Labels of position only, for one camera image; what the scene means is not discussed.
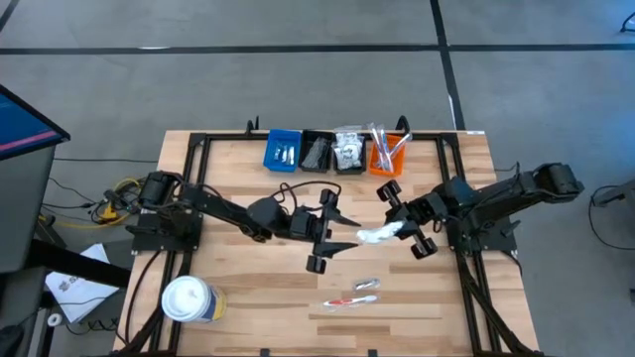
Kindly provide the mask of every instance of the monitor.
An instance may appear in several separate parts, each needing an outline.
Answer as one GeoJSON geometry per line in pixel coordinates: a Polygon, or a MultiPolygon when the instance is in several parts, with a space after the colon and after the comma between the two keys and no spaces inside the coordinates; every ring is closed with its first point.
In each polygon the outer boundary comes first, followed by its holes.
{"type": "Polygon", "coordinates": [[[70,135],[0,85],[0,160],[70,140],[70,135]]]}

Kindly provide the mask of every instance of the wooden table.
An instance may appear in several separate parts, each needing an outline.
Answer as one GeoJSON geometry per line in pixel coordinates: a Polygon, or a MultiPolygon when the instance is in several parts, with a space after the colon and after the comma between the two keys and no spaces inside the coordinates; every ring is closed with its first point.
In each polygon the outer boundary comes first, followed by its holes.
{"type": "MultiPolygon", "coordinates": [[[[189,135],[186,131],[167,132],[158,169],[183,170],[189,135]]],[[[468,182],[474,187],[495,182],[485,135],[459,132],[458,139],[468,182]]],[[[383,223],[389,205],[377,198],[375,190],[385,178],[300,170],[292,175],[271,173],[262,166],[265,141],[214,141],[211,145],[205,183],[238,204],[247,206],[270,194],[282,181],[294,184],[329,179],[342,185],[338,207],[343,215],[365,228],[383,223]]],[[[404,200],[442,182],[435,144],[409,143],[404,173],[397,181],[404,200]]],[[[299,202],[316,205],[322,188],[299,188],[299,202]]],[[[356,241],[355,229],[335,223],[330,228],[333,240],[356,241]]],[[[267,244],[254,243],[236,227],[205,217],[190,273],[225,291],[228,309],[218,322],[184,324],[179,355],[258,355],[261,348],[271,349],[274,356],[367,355],[368,349],[377,349],[380,356],[471,355],[454,254],[444,232],[434,233],[432,224],[423,230],[439,245],[439,252],[432,257],[417,261],[409,249],[413,241],[395,239],[337,254],[321,276],[305,271],[310,244],[277,238],[267,244]],[[376,292],[379,301],[338,312],[322,308],[326,300],[352,297],[353,281],[363,278],[381,279],[376,292]]],[[[155,261],[142,282],[131,318],[131,335],[156,306],[165,255],[155,261]]],[[[132,290],[150,256],[144,253],[135,259],[119,324],[121,333],[132,290]]],[[[498,252],[484,253],[484,260],[495,307],[521,341],[537,349],[518,267],[498,252]]],[[[483,347],[487,348],[480,308],[477,311],[483,347]]],[[[170,326],[166,319],[161,339],[164,348],[170,326]]],[[[115,348],[121,348],[119,341],[115,348]]]]}

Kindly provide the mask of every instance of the white tissue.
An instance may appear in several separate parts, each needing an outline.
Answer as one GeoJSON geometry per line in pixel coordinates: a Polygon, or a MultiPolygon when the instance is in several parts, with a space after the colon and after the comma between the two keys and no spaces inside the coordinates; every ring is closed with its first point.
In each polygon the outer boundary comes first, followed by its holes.
{"type": "Polygon", "coordinates": [[[404,226],[404,221],[391,222],[377,229],[360,229],[357,238],[364,244],[379,244],[394,237],[404,226]]]}

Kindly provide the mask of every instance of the gray floor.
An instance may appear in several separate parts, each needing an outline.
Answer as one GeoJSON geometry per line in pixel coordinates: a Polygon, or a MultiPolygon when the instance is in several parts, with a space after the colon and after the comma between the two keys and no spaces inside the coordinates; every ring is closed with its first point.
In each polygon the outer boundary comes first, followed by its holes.
{"type": "MultiPolygon", "coordinates": [[[[0,7],[8,0],[0,0],[0,7]]],[[[635,11],[624,1],[442,0],[450,44],[633,43],[617,34],[635,11]]],[[[430,44],[428,1],[21,0],[0,48],[279,44],[430,44]]],[[[452,54],[467,129],[485,130],[494,163],[571,163],[587,187],[576,202],[518,215],[517,237],[536,331],[561,356],[631,356],[635,252],[600,245],[587,200],[635,177],[635,52],[452,54]]],[[[407,115],[416,129],[451,129],[438,53],[0,56],[0,82],[72,134],[60,157],[157,159],[169,129],[331,128],[407,115]]],[[[94,198],[153,165],[56,162],[52,177],[94,198]]],[[[78,203],[51,185],[46,201],[78,203]]],[[[594,211],[614,244],[635,246],[620,203],[594,211]]],[[[121,228],[60,229],[73,249],[114,242],[121,228]]],[[[99,317],[118,316],[120,300],[99,317]]],[[[106,353],[114,335],[56,332],[53,355],[106,353]]]]}

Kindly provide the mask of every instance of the orange bin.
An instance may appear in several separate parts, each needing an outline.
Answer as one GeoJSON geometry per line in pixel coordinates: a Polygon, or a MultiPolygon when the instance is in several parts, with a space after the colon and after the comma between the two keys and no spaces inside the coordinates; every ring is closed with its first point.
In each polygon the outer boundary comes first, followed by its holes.
{"type": "MultiPolygon", "coordinates": [[[[388,141],[388,148],[392,150],[397,143],[401,140],[400,136],[396,135],[386,135],[386,139],[388,141]]],[[[389,173],[381,170],[380,168],[375,166],[375,163],[379,162],[379,153],[377,152],[377,146],[373,142],[373,149],[370,152],[370,160],[368,161],[368,171],[373,175],[387,176],[387,177],[397,177],[404,170],[404,160],[406,159],[406,146],[393,157],[393,168],[395,171],[393,173],[389,173]]]]}

